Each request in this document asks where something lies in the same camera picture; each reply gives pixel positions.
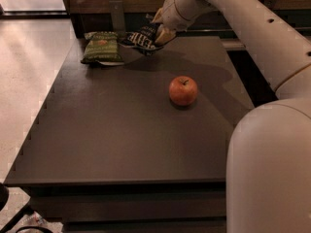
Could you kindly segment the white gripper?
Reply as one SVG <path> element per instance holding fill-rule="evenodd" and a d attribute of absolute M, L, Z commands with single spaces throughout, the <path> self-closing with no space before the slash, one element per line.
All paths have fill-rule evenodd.
<path fill-rule="evenodd" d="M 165 0 L 159 8 L 152 23 L 162 23 L 155 34 L 155 45 L 164 46 L 176 37 L 176 31 L 185 31 L 190 25 L 187 0 Z"/>

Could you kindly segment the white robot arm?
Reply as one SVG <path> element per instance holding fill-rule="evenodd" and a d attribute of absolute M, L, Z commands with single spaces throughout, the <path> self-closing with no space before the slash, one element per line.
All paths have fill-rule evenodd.
<path fill-rule="evenodd" d="M 276 93 L 235 127 L 227 233 L 311 233 L 311 43 L 259 0 L 165 0 L 156 21 L 184 31 L 218 9 Z"/>

